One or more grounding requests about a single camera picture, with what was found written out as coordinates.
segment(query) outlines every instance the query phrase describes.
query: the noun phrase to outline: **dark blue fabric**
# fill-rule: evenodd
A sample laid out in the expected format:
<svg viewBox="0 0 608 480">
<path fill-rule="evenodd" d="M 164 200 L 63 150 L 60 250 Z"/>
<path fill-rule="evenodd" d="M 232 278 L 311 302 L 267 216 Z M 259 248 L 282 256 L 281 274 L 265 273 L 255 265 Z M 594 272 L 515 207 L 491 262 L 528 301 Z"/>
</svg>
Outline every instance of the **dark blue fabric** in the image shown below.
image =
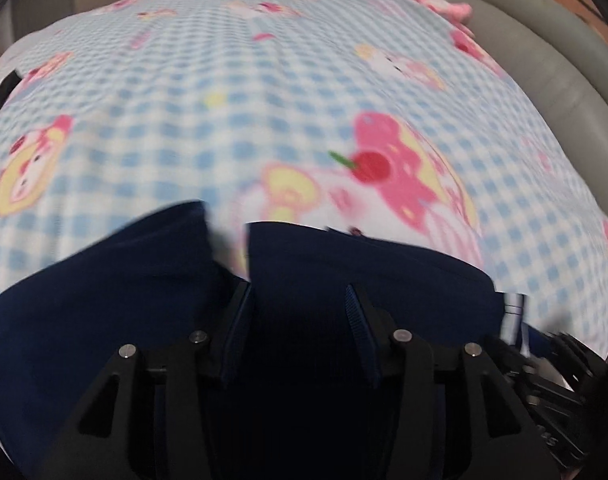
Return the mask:
<svg viewBox="0 0 608 480">
<path fill-rule="evenodd" d="M 173 343 L 225 304 L 234 280 L 208 240 L 202 204 L 180 204 L 0 295 L 0 438 L 28 478 L 119 346 Z M 504 316 L 492 280 L 464 262 L 293 224 L 250 224 L 249 272 L 255 314 L 239 382 L 267 395 L 276 378 L 294 391 L 365 382 L 344 308 L 351 283 L 433 343 L 498 335 Z"/>
<path fill-rule="evenodd" d="M 217 304 L 201 203 L 184 203 L 0 295 L 0 439 L 29 478 L 60 425 L 125 343 L 164 346 Z"/>
</svg>

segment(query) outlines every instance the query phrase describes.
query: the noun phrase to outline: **bed sheet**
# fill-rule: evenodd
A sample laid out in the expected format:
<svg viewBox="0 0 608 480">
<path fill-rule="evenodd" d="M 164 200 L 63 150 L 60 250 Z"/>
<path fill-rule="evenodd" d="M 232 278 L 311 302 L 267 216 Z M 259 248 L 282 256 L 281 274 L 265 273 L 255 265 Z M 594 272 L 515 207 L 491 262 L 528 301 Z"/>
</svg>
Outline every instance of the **bed sheet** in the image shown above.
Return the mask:
<svg viewBox="0 0 608 480">
<path fill-rule="evenodd" d="M 152 210 L 417 244 L 608 351 L 608 219 L 526 95 L 410 0 L 124 0 L 13 46 L 0 293 Z"/>
</svg>

